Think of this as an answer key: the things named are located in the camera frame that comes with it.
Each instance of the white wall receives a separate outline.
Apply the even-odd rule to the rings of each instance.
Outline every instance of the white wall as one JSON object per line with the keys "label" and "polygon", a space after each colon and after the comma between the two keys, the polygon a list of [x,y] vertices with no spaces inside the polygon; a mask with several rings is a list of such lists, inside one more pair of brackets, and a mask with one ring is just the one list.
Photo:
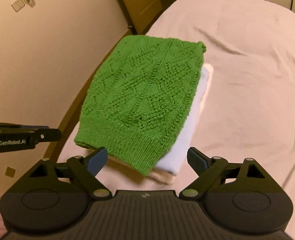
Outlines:
{"label": "white wall", "polygon": [[[56,128],[127,22],[117,0],[35,0],[17,13],[14,1],[0,0],[0,122]],[[47,146],[0,154],[0,195]]]}

